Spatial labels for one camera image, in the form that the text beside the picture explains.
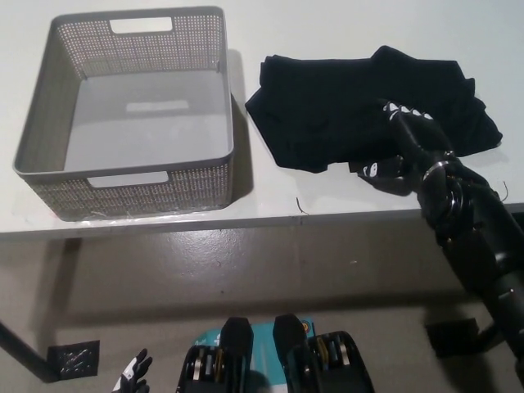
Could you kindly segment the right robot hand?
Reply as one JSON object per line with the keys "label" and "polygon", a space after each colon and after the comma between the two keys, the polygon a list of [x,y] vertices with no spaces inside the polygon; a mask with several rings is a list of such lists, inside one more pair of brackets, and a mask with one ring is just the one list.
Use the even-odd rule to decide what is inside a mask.
{"label": "right robot hand", "polygon": [[386,131],[396,153],[386,159],[368,161],[357,175],[377,189],[438,201],[447,197],[445,155],[453,148],[438,123],[426,112],[397,102],[385,102]]}

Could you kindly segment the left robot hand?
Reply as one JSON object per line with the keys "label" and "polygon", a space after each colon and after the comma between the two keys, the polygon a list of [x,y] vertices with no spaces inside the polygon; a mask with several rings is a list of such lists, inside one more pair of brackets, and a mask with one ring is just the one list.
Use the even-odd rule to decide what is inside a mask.
{"label": "left robot hand", "polygon": [[150,387],[144,378],[152,364],[152,357],[147,349],[142,349],[118,377],[112,393],[148,393]]}

